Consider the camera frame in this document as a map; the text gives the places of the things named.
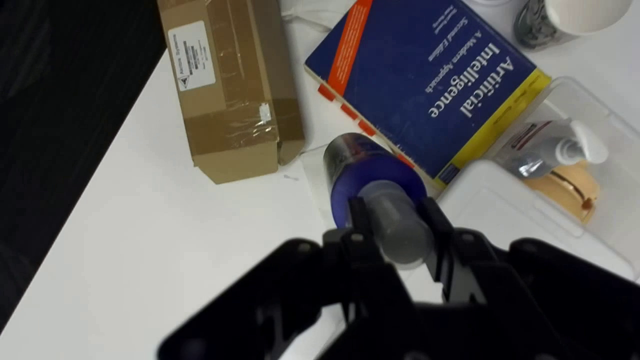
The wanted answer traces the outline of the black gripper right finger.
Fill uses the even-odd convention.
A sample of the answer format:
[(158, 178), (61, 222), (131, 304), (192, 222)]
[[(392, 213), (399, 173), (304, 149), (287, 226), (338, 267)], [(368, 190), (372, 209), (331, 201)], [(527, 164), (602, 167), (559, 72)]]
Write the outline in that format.
[(425, 268), (441, 285), (445, 304), (484, 304), (485, 295), (477, 282), (476, 267), (493, 262), (496, 251), (488, 238), (470, 228), (456, 228), (433, 198), (418, 205), (418, 214), (432, 231)]

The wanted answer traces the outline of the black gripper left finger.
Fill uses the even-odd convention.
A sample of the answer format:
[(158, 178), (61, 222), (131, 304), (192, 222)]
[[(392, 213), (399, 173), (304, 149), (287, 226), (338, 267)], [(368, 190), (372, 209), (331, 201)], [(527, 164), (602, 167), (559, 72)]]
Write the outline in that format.
[(402, 315), (412, 300), (374, 238), (374, 216), (361, 198), (345, 203), (345, 222), (321, 236), (324, 295), (345, 315)]

